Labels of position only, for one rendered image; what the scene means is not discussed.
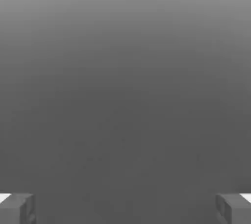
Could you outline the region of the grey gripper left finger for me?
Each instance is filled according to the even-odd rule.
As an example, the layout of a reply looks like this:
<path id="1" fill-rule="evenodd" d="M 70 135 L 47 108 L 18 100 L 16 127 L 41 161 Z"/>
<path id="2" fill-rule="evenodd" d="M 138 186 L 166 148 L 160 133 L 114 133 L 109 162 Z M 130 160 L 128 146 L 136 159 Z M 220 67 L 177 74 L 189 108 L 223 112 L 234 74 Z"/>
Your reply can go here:
<path id="1" fill-rule="evenodd" d="M 37 224 L 36 196 L 0 193 L 0 224 Z"/>

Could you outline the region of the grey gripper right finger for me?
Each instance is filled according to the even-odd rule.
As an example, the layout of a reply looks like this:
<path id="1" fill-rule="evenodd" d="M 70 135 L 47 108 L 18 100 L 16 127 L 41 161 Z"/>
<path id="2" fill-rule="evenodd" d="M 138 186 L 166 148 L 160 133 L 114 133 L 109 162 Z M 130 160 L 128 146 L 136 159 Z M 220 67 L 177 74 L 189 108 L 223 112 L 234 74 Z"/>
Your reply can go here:
<path id="1" fill-rule="evenodd" d="M 251 224 L 251 193 L 216 194 L 219 224 Z"/>

